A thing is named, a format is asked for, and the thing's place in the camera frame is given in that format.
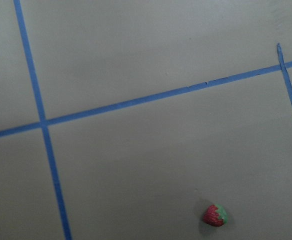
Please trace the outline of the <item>red strawberry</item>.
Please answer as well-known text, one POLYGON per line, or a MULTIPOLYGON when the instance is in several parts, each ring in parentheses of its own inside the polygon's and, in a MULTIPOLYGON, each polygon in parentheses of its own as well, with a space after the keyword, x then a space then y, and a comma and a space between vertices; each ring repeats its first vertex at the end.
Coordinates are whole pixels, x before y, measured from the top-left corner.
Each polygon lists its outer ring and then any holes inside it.
POLYGON ((213 227, 221 227, 228 222, 228 214, 220 204, 212 204, 206 209, 202 221, 213 227))

